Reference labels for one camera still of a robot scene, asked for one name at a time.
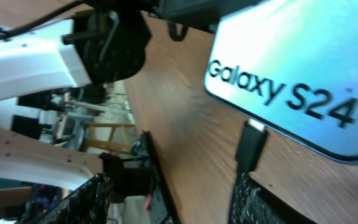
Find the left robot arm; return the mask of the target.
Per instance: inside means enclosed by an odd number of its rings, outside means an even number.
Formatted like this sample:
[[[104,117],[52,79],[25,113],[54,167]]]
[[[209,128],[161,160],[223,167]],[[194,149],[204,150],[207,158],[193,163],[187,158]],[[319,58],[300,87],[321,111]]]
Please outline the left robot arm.
[[[209,32],[223,16],[251,6],[243,1],[87,0],[70,2],[14,29],[0,27],[0,101],[39,91],[124,80],[144,65],[151,32],[147,12],[167,22],[173,41],[189,28]]]

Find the blue Galaxy smartphone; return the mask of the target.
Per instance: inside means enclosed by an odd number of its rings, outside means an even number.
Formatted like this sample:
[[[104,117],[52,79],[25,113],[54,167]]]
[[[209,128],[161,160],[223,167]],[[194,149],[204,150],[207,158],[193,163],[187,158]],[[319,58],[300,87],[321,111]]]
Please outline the blue Galaxy smartphone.
[[[358,1],[263,1],[222,17],[204,87],[318,154],[358,164]]]

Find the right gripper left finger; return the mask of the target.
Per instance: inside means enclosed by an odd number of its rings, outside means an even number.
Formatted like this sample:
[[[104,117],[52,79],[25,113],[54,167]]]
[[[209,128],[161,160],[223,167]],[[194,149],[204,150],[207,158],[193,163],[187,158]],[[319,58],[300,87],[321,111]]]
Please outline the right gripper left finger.
[[[71,192],[54,208],[34,218],[19,221],[26,224],[106,224],[113,181],[98,173]]]

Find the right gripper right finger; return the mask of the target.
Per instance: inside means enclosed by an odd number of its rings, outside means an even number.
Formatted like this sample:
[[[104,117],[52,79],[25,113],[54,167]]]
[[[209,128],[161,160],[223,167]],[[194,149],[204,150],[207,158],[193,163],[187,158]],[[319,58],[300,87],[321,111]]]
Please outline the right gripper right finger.
[[[248,174],[236,178],[230,208],[229,224],[315,224]]]

